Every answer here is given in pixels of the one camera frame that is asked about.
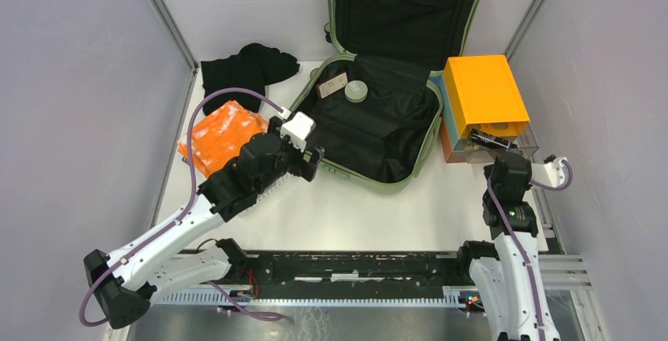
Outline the green hard-shell suitcase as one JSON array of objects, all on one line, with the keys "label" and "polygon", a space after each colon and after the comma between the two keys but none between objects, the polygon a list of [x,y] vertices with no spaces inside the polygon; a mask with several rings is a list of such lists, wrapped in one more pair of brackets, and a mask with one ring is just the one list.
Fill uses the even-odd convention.
[{"label": "green hard-shell suitcase", "polygon": [[[423,169],[439,133],[447,59],[462,54],[479,0],[328,0],[325,37],[336,53],[313,70],[291,110],[313,118],[321,167],[381,193],[404,189]],[[345,72],[365,101],[317,85]]]}]

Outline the round pale green jar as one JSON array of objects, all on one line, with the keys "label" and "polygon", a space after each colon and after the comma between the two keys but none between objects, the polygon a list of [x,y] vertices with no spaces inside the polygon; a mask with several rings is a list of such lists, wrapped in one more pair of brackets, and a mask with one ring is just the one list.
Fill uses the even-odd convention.
[{"label": "round pale green jar", "polygon": [[352,80],[345,86],[344,95],[349,102],[360,103],[366,100],[369,88],[361,80]]}]

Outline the orange white garment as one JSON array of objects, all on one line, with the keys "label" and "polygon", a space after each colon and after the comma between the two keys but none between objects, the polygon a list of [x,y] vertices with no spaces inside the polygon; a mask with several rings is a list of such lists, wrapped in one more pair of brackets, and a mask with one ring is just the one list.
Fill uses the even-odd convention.
[{"label": "orange white garment", "polygon": [[204,175],[224,168],[252,136],[267,131],[268,122],[231,100],[194,125],[191,137],[194,167]]}]

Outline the black cosmetic bottle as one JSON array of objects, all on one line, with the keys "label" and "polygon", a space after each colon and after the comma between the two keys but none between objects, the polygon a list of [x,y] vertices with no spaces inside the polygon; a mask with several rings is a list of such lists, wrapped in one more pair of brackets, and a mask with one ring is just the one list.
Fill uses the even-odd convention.
[{"label": "black cosmetic bottle", "polygon": [[513,150],[517,149],[518,145],[511,141],[482,132],[480,130],[472,130],[469,133],[469,140],[475,150]]}]

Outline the orange blue box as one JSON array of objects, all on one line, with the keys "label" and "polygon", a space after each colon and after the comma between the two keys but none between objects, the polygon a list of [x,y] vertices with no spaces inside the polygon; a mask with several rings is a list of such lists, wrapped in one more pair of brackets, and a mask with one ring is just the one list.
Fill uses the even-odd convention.
[{"label": "orange blue box", "polygon": [[508,150],[524,158],[538,150],[529,112],[504,55],[450,57],[439,88],[443,95],[440,142],[447,163],[487,163],[505,150],[475,150],[469,140],[480,130],[516,143]]}]

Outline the white plastic basket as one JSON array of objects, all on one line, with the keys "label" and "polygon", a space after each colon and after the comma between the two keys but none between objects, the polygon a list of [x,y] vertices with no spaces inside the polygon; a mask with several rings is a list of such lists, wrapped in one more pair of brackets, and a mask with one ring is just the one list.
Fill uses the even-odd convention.
[{"label": "white plastic basket", "polygon": [[238,216],[242,218],[246,217],[248,213],[250,213],[256,205],[258,205],[260,202],[268,198],[278,187],[282,186],[286,181],[290,180],[291,178],[292,175],[286,174],[278,178],[275,182],[271,183],[262,193],[258,195],[258,197],[256,198],[256,202],[252,204],[249,208],[239,213]]}]

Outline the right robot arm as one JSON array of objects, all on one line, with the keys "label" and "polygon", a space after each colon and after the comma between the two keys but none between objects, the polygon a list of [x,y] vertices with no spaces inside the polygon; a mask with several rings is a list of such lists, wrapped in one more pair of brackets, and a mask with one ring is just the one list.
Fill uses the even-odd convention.
[{"label": "right robot arm", "polygon": [[475,284],[494,340],[560,340],[547,304],[539,264],[538,222],[524,200],[532,165],[502,152],[484,167],[482,211],[491,241],[458,249],[455,275]]}]

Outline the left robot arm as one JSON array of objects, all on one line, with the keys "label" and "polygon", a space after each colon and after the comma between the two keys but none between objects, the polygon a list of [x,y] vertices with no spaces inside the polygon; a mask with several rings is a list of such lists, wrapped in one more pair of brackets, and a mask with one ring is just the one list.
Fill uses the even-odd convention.
[{"label": "left robot arm", "polygon": [[312,181],[324,155],[324,147],[317,144],[301,150],[289,136],[254,135],[171,217],[121,248],[109,253],[93,250],[84,257],[89,290],[80,307],[80,322],[120,329],[184,288],[222,278],[229,284],[241,282],[247,262],[233,242],[223,241],[211,251],[181,261],[170,259],[254,206],[283,176]]}]

